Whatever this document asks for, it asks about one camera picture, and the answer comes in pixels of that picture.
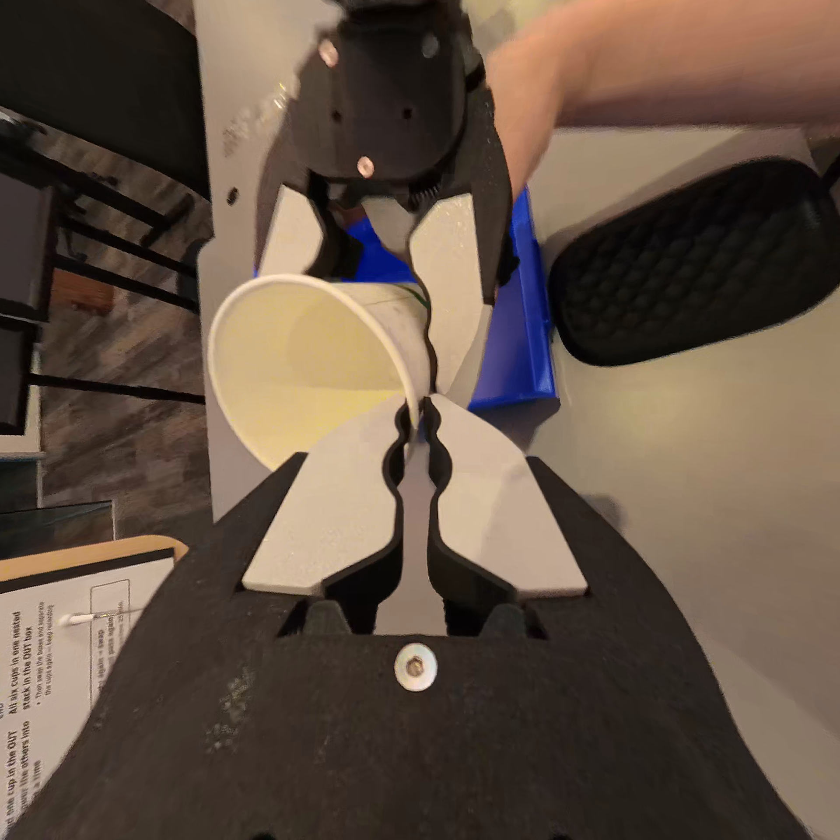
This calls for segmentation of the person's right forearm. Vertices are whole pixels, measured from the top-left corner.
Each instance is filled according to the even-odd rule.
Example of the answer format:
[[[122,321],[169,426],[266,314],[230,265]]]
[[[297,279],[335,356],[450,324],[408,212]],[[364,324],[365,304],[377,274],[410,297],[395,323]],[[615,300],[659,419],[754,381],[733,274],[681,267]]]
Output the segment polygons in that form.
[[[577,126],[838,123],[838,1],[579,2],[558,30]]]

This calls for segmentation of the black framed panel on stand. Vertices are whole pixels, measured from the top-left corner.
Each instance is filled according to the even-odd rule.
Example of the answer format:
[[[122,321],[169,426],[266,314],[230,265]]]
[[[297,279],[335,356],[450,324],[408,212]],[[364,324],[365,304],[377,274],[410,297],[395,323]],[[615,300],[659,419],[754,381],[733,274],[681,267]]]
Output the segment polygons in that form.
[[[141,385],[123,385],[33,372],[38,325],[49,318],[57,270],[198,313],[197,299],[153,287],[58,252],[58,232],[78,233],[100,245],[196,278],[196,270],[150,248],[91,226],[67,214],[56,181],[21,164],[2,166],[1,187],[1,432],[25,433],[29,389],[44,386],[76,392],[127,396],[145,401],[203,406],[203,395]]]

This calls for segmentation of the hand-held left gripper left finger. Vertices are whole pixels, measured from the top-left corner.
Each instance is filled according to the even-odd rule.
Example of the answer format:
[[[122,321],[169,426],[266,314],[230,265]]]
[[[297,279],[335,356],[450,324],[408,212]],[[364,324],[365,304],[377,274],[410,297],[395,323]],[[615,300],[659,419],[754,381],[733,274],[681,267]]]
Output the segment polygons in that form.
[[[332,430],[306,454],[244,574],[252,592],[334,601],[371,635],[403,572],[403,480],[413,428],[403,395]]]

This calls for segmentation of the white paper cup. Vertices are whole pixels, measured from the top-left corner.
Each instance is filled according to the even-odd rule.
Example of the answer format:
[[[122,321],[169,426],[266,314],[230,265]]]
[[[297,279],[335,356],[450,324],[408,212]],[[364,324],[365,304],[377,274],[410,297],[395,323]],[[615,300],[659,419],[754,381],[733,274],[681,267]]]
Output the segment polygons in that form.
[[[268,469],[381,403],[406,407],[414,437],[432,384],[427,317],[413,283],[252,279],[224,300],[209,333],[217,403]]]

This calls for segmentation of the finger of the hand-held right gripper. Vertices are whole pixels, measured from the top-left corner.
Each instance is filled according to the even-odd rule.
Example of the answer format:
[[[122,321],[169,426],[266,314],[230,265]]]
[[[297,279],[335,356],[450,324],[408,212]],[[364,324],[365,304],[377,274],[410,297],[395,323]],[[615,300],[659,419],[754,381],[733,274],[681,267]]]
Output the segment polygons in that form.
[[[328,208],[283,185],[261,253],[260,275],[351,278],[353,239]]]
[[[470,402],[480,377],[493,311],[481,281],[472,195],[436,203],[410,237],[413,272],[427,294],[434,389]]]

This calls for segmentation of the wooden instruction board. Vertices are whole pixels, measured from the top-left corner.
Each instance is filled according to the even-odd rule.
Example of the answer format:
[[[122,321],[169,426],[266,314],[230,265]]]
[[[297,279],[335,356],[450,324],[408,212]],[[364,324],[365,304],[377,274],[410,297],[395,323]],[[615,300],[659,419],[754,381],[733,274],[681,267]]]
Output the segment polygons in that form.
[[[1,562],[1,837],[65,758],[143,609],[187,552],[159,535]]]

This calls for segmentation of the blue plastic bin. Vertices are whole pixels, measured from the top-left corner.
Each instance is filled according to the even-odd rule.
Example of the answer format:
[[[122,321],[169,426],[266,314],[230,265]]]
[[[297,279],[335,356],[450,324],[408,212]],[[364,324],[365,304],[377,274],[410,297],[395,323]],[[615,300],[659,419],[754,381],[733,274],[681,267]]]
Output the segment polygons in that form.
[[[397,222],[385,222],[385,210],[408,215],[394,203],[371,199],[366,218],[350,225],[350,235],[362,245],[360,266],[353,278],[358,289],[345,294],[366,308],[387,337],[385,344],[411,376],[416,401],[434,389],[435,362],[427,340],[427,294],[413,272],[410,237],[404,255],[387,248],[396,243]],[[528,192],[514,203],[509,231],[500,240],[513,257],[508,281],[492,281],[493,311],[479,380],[470,402],[454,402],[474,411],[554,399],[556,387],[550,350],[550,324],[542,259],[536,241]]]

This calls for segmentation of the black textured pad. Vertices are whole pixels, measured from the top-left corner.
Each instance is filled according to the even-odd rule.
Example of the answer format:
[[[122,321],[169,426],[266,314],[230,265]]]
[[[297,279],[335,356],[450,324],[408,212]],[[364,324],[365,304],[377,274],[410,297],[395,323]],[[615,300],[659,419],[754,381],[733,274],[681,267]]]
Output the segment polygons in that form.
[[[553,262],[565,349],[615,367],[771,329],[838,288],[838,158],[744,162],[588,230]]]

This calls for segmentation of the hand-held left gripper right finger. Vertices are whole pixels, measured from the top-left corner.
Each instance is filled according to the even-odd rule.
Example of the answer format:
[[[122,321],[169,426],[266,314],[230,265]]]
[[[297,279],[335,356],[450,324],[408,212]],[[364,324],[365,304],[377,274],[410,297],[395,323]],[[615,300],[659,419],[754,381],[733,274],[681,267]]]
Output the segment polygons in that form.
[[[427,572],[446,632],[479,636],[501,606],[583,596],[588,584],[527,457],[446,397],[423,401],[434,485]]]

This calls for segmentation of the person's right hand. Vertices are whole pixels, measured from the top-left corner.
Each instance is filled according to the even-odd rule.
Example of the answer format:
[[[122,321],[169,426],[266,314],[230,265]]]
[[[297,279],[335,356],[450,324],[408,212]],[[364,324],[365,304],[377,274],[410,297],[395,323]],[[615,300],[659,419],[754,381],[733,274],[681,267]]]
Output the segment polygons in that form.
[[[545,155],[563,109],[565,91],[578,81],[570,32],[555,16],[535,21],[486,62],[494,125],[504,153],[511,196],[517,199]]]

